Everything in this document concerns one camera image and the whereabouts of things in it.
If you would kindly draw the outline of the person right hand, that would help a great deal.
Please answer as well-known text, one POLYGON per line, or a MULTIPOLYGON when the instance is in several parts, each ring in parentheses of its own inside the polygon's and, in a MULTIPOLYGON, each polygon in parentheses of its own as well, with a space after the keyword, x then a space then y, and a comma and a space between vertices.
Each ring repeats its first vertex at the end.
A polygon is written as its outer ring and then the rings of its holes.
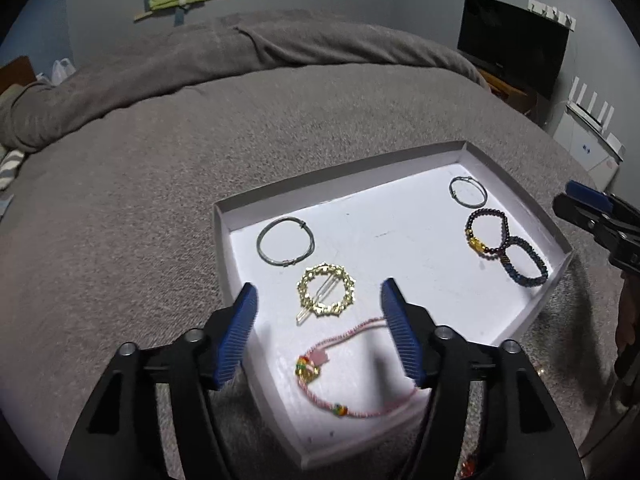
POLYGON ((624 284, 618 300, 615 342, 618 353, 636 342, 639 333, 639 278, 625 272, 620 274, 624 284))

